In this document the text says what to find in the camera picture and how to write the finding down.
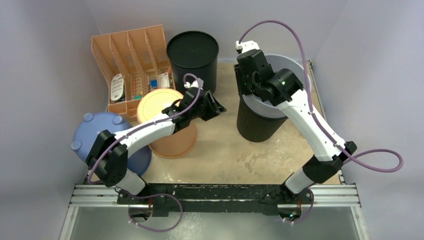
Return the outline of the grey plastic bucket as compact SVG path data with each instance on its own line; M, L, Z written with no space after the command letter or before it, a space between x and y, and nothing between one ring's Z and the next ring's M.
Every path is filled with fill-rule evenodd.
M289 69L295 73L296 77L300 80L302 85L306 86L306 80L304 76L304 67L297 61L279 54L265 54L267 62L271 65L274 72L281 69ZM270 119L281 119L286 115L281 112L276 106L273 106L269 101L263 102L258 96L254 94L245 95L243 94L242 99L246 105L256 114Z

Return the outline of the black ribbed bin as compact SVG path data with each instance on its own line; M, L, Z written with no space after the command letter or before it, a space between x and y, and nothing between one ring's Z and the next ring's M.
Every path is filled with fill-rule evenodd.
M286 116L262 116L254 112L242 98L239 100L236 127L240 135L250 142L260 143L268 140L287 119Z

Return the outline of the dark navy cylindrical bin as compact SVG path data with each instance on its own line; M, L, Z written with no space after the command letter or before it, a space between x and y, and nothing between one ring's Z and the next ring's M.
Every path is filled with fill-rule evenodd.
M166 54L177 91L186 91L183 77L189 73L203 80L204 90L215 92L219 44L213 36L197 30L181 32L169 40Z

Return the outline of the orange plastic bucket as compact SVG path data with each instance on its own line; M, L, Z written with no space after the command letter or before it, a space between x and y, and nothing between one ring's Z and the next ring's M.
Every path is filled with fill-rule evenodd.
M163 109L174 101L182 99L183 94L170 88L161 88L148 93L138 104L136 117L139 124L153 119ZM198 129L194 122L179 132L162 137L149 146L158 156L164 158L178 158L188 153L198 138Z

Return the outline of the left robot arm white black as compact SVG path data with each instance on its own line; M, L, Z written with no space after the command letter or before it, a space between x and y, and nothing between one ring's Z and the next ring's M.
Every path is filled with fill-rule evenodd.
M192 120L200 118L206 122L226 111L211 91L191 87L181 99L147 122L114 133L101 131L85 162L91 174L99 178L98 184L121 188L129 192L132 201L142 205L148 201L149 191L145 181L128 168L129 157L152 142L187 128Z

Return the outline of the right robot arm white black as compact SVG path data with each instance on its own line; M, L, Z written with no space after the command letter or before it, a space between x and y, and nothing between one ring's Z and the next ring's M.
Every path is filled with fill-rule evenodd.
M280 186L282 200L292 204L301 191L334 176L357 146L336 134L309 103L310 92L294 71L274 71L260 49L239 50L236 60L239 133L248 141L263 142L291 120L313 151L310 160Z

